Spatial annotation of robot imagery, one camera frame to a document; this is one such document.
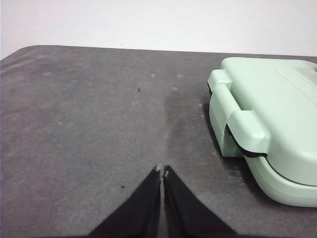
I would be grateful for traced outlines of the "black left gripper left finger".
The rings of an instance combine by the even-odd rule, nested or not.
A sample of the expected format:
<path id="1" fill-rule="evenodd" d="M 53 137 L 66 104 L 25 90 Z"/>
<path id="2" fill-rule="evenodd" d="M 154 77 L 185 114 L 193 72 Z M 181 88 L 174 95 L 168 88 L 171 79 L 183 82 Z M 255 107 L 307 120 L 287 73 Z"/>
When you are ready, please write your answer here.
<path id="1" fill-rule="evenodd" d="M 160 167 L 154 167 L 129 198 L 90 235 L 157 235 L 160 216 Z"/>

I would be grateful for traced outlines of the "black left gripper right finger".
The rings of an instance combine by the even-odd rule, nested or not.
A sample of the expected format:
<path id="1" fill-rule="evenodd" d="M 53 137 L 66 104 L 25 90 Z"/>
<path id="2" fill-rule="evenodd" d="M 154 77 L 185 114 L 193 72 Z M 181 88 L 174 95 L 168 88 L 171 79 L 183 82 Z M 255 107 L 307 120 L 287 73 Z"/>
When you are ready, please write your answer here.
<path id="1" fill-rule="evenodd" d="M 208 209 L 170 165 L 164 167 L 164 203 L 169 235 L 237 235 Z"/>

